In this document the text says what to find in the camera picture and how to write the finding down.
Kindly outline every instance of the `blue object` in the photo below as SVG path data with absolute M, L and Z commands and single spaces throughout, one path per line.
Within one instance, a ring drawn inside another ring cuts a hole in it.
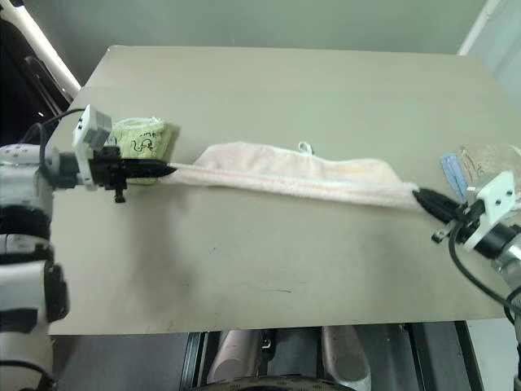
M 444 154 L 441 157 L 441 167 L 459 200 L 464 201 L 468 185 L 463 176 L 462 167 L 459 165 L 458 154 L 454 152 Z

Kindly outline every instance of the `gray wall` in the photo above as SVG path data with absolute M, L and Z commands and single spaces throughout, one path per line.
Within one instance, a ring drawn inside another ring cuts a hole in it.
M 25 0 L 83 84 L 108 46 L 455 54 L 485 0 Z
M 521 112 L 521 1 L 502 0 L 499 3 L 471 53 L 483 59 Z

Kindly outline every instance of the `white hanging loop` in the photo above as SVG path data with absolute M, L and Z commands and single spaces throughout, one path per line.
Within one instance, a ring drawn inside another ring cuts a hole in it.
M 301 141 L 299 143 L 299 151 L 301 151 L 305 155 L 312 155 L 313 154 L 313 148 L 311 147 L 311 144 L 310 143 L 306 143 L 305 141 Z

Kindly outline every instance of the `black cable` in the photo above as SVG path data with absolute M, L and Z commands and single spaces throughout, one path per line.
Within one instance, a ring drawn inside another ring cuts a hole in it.
M 506 300 L 511 303 L 519 294 L 521 293 L 521 286 L 518 286 L 516 289 L 514 289 L 510 295 L 506 297 Z M 505 310 L 505 316 L 509 320 L 510 323 L 514 324 L 514 317 L 512 316 L 512 313 L 510 310 L 506 307 L 503 307 Z
M 47 180 L 47 182 L 53 186 L 53 179 L 52 175 L 49 171 L 49 168 L 47 167 L 46 163 L 46 146 L 49 142 L 49 136 L 47 134 L 47 127 L 49 125 L 52 125 L 54 122 L 61 120 L 65 116 L 68 116 L 70 114 L 73 114 L 75 112 L 84 112 L 84 108 L 73 108 L 71 110 L 67 110 L 66 112 L 62 112 L 58 116 L 54 116 L 50 118 L 47 121 L 44 121 L 42 124 L 37 122 L 35 124 L 32 124 L 29 129 L 27 129 L 27 132 L 25 132 L 24 137 L 19 141 L 19 143 L 26 143 L 28 142 L 35 133 L 40 134 L 40 151 L 39 151 L 39 161 L 40 161 L 40 172 L 42 173 L 42 176 Z
M 42 375 L 42 381 L 40 384 L 45 384 L 47 387 L 49 387 L 49 389 L 51 389 L 51 386 L 56 385 L 56 380 L 46 369 L 32 362 L 22 360 L 0 360 L 0 367 L 18 367 L 30 369 Z
M 471 281 L 481 292 L 485 293 L 487 296 L 489 296 L 494 301 L 497 301 L 499 304 L 503 305 L 504 307 L 508 308 L 510 311 L 514 312 L 517 315 L 521 316 L 521 307 L 511 303 L 510 301 L 506 300 L 504 297 L 502 297 L 500 294 L 494 292 L 491 288 L 487 287 L 484 283 L 479 281 L 460 261 L 458 255 L 456 254 L 456 238 L 459 235 L 459 231 L 463 228 L 462 223 L 458 223 L 454 229 L 450 233 L 449 237 L 449 253 L 450 257 L 453 260 L 454 265 L 458 268 L 459 271 L 462 272 L 462 274 Z
M 85 111 L 84 108 L 72 108 L 71 110 L 67 110 L 66 112 L 62 112 L 58 116 L 53 116 L 52 118 L 48 119 L 47 121 L 44 121 L 41 125 L 43 125 L 44 127 L 47 127 L 49 125 L 52 125 L 53 122 L 61 120 L 65 116 L 68 116 L 68 115 L 73 114 L 75 112 L 84 112 L 84 111 Z M 29 129 L 27 129 L 27 131 L 24 134 L 24 137 L 22 137 L 20 139 L 18 144 L 26 143 L 26 142 L 30 141 L 31 138 L 33 138 L 35 136 L 35 132 L 38 130 L 37 127 L 38 127 L 39 124 L 40 123 L 37 122 L 37 123 L 32 124 L 31 126 L 29 126 Z
M 50 118 L 49 120 L 45 121 L 42 125 L 44 125 L 44 126 L 49 126 L 49 125 L 52 124 L 53 122 L 61 120 L 61 119 L 64 118 L 65 116 L 68 116 L 68 115 L 70 115 L 70 114 L 74 114 L 75 112 L 84 112 L 84 111 L 85 111 L 84 108 L 72 108 L 72 109 L 70 109 L 70 110 L 67 110 L 66 112 L 62 112 L 62 113 L 59 114 L 58 116 L 53 116 L 53 117 Z

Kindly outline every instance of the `tabletop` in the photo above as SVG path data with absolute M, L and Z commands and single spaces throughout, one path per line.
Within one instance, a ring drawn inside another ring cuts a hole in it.
M 356 51 L 113 46 L 72 107 L 179 126 L 171 161 L 214 143 L 374 157 L 452 194 L 440 157 L 519 142 L 521 122 L 477 59 Z M 71 150 L 77 118 L 51 144 Z M 502 316 L 455 269 L 426 213 L 221 187 L 55 194 L 52 241 L 71 297 L 54 334 L 195 332 Z M 476 254 L 462 254 L 499 292 Z

